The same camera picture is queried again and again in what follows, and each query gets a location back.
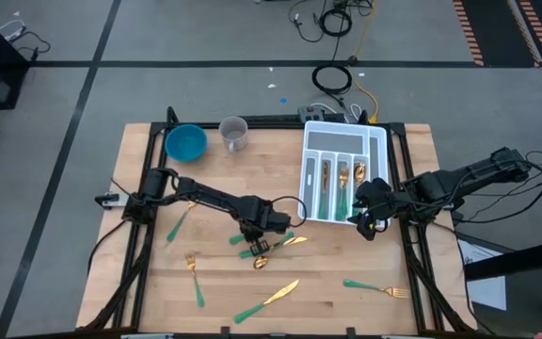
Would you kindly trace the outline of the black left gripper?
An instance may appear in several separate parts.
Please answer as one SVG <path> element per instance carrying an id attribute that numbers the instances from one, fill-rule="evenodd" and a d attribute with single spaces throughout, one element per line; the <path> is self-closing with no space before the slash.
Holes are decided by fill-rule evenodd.
<path id="1" fill-rule="evenodd" d="M 257 196 L 243 196 L 237 199 L 236 216 L 240 232 L 246 238 L 259 238 L 263 233 L 284 234 L 291 226 L 291 217 L 274 209 L 273 203 Z M 253 257 L 270 250 L 266 240 L 255 240 L 250 246 Z"/>

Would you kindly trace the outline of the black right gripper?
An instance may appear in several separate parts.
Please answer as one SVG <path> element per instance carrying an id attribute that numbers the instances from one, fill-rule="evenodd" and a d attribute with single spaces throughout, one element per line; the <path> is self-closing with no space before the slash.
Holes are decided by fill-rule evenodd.
<path id="1" fill-rule="evenodd" d="M 357 188 L 354 206 L 361 212 L 371 216 L 358 215 L 357 231 L 368 241 L 373 241 L 376 235 L 375 221 L 392 217 L 390 206 L 391 186 L 382 178 L 365 181 Z"/>

